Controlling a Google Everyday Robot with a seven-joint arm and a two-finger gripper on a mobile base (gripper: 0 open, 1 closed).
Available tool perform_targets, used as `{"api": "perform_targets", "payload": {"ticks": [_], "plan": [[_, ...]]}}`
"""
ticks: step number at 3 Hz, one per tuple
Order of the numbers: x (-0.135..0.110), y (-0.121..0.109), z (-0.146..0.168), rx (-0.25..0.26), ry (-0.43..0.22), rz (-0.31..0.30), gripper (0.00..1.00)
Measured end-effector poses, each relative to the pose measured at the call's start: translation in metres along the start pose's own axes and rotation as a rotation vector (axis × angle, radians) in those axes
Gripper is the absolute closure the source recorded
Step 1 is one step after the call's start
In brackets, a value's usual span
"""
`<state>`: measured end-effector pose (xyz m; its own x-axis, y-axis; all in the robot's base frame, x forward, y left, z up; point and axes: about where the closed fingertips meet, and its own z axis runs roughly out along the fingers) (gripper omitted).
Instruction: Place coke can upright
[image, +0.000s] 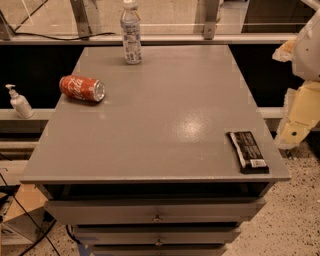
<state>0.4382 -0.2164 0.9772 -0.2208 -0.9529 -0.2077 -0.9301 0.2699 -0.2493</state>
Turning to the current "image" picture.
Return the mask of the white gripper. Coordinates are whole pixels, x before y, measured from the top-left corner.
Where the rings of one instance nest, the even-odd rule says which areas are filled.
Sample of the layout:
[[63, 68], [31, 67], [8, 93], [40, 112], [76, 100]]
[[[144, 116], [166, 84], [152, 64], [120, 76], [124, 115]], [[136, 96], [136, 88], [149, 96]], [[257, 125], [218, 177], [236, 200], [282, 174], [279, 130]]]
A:
[[283, 118], [274, 143], [280, 149], [298, 146], [320, 122], [320, 10], [307, 22], [296, 39], [277, 48], [272, 58], [292, 61], [293, 73], [307, 80], [297, 90], [289, 88], [284, 98]]

